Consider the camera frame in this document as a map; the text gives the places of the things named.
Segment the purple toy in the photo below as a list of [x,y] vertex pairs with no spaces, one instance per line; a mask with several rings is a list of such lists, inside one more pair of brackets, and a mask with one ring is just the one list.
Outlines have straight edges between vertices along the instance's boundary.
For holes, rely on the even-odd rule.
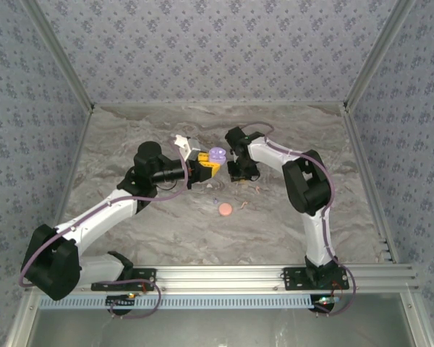
[[209,151],[209,162],[223,165],[226,162],[226,151],[220,147],[211,148]]

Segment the pink disc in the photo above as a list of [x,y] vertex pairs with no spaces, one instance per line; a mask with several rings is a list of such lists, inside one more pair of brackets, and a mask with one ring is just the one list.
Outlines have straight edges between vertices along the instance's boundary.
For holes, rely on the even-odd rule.
[[224,202],[218,207],[218,212],[221,215],[231,215],[231,213],[233,212],[233,207],[230,204]]

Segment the marble surface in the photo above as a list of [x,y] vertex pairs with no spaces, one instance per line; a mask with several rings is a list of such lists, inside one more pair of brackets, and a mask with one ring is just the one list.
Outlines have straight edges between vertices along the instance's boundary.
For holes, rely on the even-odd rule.
[[[87,210],[115,188],[133,165],[140,143],[159,142],[170,158],[176,158],[166,142],[172,134],[194,137],[207,149],[218,146],[228,150],[226,132],[257,120],[274,125],[271,138],[280,145],[317,150],[332,173],[337,198],[331,211],[331,237],[339,259],[379,262],[379,235],[335,105],[97,107],[66,218]],[[116,250],[135,264],[154,265],[303,263],[302,220],[288,201],[283,177],[267,166],[259,167],[258,181],[237,184],[230,182],[224,166],[214,179],[194,184],[192,190],[173,200],[153,202],[121,222],[95,241],[86,254]],[[234,212],[221,217],[214,199],[230,203]]]

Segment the blue floral wallpaper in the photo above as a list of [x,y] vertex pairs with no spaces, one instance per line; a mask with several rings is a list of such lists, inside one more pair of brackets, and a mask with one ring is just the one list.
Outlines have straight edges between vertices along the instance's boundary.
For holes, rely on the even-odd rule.
[[85,117],[21,3],[0,0],[0,346],[24,251],[54,222]]
[[39,0],[95,103],[343,100],[395,0]]
[[402,262],[434,322],[434,0],[418,0],[354,111]]

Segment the patterned wallpaper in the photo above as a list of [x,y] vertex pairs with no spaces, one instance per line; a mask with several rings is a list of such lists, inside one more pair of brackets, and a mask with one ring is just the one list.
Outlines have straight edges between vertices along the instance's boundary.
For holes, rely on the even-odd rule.
[[402,262],[434,322],[434,0],[418,0],[354,111]]
[[19,1],[0,0],[0,346],[32,230],[52,224],[85,114]]
[[343,100],[395,0],[39,0],[95,103]]

